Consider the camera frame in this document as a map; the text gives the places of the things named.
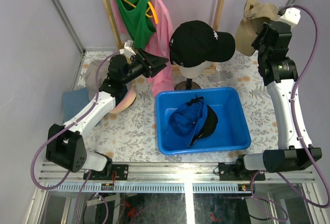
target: blue bin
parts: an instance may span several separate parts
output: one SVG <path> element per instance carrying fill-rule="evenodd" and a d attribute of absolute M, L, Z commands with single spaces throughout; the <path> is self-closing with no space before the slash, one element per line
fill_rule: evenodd
<path fill-rule="evenodd" d="M 199 139 L 188 149 L 169 150 L 164 143 L 164 133 L 169 125 L 171 114 L 183 103 L 203 96 L 205 103 L 212 107 L 218 116 L 215 132 Z M 162 92 L 156 97 L 157 143 L 161 153 L 175 155 L 224 150 L 247 149 L 251 137 L 246 123 L 242 104 L 235 89 L 214 88 Z"/>

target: pink shirt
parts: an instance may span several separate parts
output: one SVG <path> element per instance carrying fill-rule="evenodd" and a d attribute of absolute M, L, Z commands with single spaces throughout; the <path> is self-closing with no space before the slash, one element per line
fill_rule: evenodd
<path fill-rule="evenodd" d="M 155 20 L 151 18 L 156 28 L 156 32 L 150 37 L 145 51 L 160 57 L 169 58 L 169 41 L 173 33 L 171 17 L 168 9 L 165 7 L 161 0 L 150 1 L 157 13 L 158 24 L 155 24 Z M 116 1 L 110 0 L 110 3 L 119 33 L 127 33 L 127 29 L 119 13 Z M 151 91 L 154 97 L 156 97 L 156 95 L 162 91 L 174 90 L 171 63 L 168 62 L 166 68 L 159 72 L 155 77 L 148 78 L 147 82 L 153 84 Z"/>

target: wooden rack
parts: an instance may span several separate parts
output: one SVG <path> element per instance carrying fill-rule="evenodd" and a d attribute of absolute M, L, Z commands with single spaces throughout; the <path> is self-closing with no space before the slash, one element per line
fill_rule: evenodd
<path fill-rule="evenodd" d="M 123 43 L 122 43 L 122 41 L 120 39 L 120 36 L 119 36 L 117 24 L 116 24 L 116 21 L 114 19 L 113 12 L 112 12 L 110 0 L 102 0 L 102 1 L 103 1 L 103 4 L 104 4 L 105 11 L 106 11 L 107 16 L 108 16 L 108 20 L 109 20 L 111 30 L 112 30 L 113 35 L 114 35 L 114 39 L 115 39 L 115 43 L 117 45 L 117 48 L 122 49 L 123 48 Z M 212 26 L 215 31 L 218 30 L 218 26 L 219 26 L 219 22 L 220 22 L 220 17 L 221 17 L 224 1 L 225 0 L 218 0 L 218 2 L 217 2 L 216 13 L 214 15 L 213 26 Z M 173 73 L 175 73 L 175 74 L 179 73 L 179 68 L 178 68 L 177 65 L 173 65 L 172 68 L 173 68 Z M 209 68 L 206 68 L 205 70 L 203 70 L 203 74 L 214 74 L 215 72 L 216 72 L 216 64 L 215 63 L 213 63 Z"/>

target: cap logo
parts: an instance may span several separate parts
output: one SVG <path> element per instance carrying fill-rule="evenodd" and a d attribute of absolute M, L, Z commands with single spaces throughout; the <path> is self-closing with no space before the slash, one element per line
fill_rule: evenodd
<path fill-rule="evenodd" d="M 214 37 L 218 40 L 218 34 L 213 30 Z"/>

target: table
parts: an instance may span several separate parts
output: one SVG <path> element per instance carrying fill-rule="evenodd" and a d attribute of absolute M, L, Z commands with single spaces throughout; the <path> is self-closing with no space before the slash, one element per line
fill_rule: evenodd
<path fill-rule="evenodd" d="M 84 74 L 93 60 L 102 60 L 109 51 L 87 52 L 77 89 L 85 86 Z M 252 143 L 246 150 L 165 156 L 157 148 L 155 98 L 151 84 L 140 76 L 133 81 L 137 99 L 119 114 L 107 114 L 92 129 L 85 145 L 115 162 L 233 162 L 240 154 L 260 153 L 277 148 L 277 124 L 270 96 L 258 73 L 257 54 L 251 57 L 235 52 L 233 58 L 217 64 L 214 75 L 201 75 L 194 81 L 202 88 L 232 87 L 237 90 L 249 127 Z M 185 80 L 174 75 L 175 84 Z"/>

